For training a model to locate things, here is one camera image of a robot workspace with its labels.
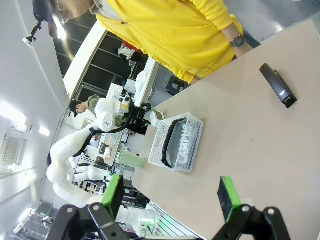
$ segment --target wristwatch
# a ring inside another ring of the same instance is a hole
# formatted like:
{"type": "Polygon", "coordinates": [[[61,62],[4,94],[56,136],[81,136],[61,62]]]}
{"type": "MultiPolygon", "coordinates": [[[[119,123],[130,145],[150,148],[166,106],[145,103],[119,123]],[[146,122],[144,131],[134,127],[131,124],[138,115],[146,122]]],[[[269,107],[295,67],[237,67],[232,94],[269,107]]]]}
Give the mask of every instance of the wristwatch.
{"type": "Polygon", "coordinates": [[[240,36],[237,36],[233,41],[231,41],[230,44],[233,48],[235,48],[235,47],[240,47],[241,45],[245,44],[245,42],[246,40],[244,36],[240,35],[240,36]]]}

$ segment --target desk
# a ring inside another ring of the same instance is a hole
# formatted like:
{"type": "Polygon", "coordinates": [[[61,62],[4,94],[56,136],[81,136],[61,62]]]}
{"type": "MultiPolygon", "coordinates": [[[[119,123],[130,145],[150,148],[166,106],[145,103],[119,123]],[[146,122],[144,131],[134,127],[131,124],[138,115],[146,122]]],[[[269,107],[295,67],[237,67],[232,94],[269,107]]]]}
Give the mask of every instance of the desk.
{"type": "Polygon", "coordinates": [[[110,147],[111,148],[111,156],[107,160],[104,161],[105,164],[108,164],[109,166],[112,166],[114,164],[115,159],[116,159],[116,155],[117,155],[117,151],[118,151],[119,145],[121,143],[121,138],[122,138],[123,134],[124,134],[124,131],[121,131],[118,138],[117,138],[116,143],[110,147]]]}
{"type": "Polygon", "coordinates": [[[142,89],[138,95],[134,96],[134,105],[140,107],[141,103],[148,103],[152,88],[156,81],[158,69],[160,67],[160,63],[152,59],[148,58],[148,61],[145,64],[144,71],[146,71],[147,79],[144,82],[142,89]]]}
{"type": "MultiPolygon", "coordinates": [[[[320,40],[306,21],[177,94],[156,109],[204,121],[191,173],[146,163],[132,185],[178,221],[212,237],[224,224],[217,191],[231,176],[259,210],[278,207],[291,239],[317,239],[320,223],[320,40]],[[277,69],[297,102],[279,101],[259,69],[277,69]]],[[[157,129],[149,127],[148,158],[157,129]]]]}

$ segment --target white basket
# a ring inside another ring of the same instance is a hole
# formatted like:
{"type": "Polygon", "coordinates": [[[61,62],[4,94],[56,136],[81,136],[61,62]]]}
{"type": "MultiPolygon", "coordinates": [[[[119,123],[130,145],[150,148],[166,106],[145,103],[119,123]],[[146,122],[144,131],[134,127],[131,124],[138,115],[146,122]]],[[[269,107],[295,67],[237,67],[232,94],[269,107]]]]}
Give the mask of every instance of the white basket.
{"type": "Polygon", "coordinates": [[[196,159],[203,126],[204,122],[192,116],[190,112],[162,120],[156,132],[148,162],[174,171],[191,172],[196,159]],[[185,131],[181,138],[183,143],[180,143],[174,168],[170,168],[161,162],[162,149],[171,123],[181,118],[187,119],[185,131]]]}

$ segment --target gray floor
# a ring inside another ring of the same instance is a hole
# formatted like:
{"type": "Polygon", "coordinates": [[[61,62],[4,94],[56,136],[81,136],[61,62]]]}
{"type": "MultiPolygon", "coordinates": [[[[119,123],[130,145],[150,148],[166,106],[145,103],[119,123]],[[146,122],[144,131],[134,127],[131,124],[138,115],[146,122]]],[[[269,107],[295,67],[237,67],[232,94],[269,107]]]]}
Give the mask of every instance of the gray floor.
{"type": "MultiPolygon", "coordinates": [[[[224,3],[259,42],[320,11],[320,0],[224,0],[224,3]]],[[[170,75],[172,72],[166,68],[159,69],[154,93],[149,101],[152,107],[171,97],[163,89],[164,80],[170,75]]]]}

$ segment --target yellow hoodie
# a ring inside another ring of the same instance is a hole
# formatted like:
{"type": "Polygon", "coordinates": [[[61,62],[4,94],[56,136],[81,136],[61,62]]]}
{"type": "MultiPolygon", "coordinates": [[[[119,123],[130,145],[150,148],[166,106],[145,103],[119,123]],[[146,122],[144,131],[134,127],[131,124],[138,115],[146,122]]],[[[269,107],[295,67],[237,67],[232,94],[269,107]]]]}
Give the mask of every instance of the yellow hoodie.
{"type": "Polygon", "coordinates": [[[223,0],[106,0],[124,22],[97,15],[110,32],[191,83],[232,61],[235,51],[221,32],[234,23],[223,0]]]}

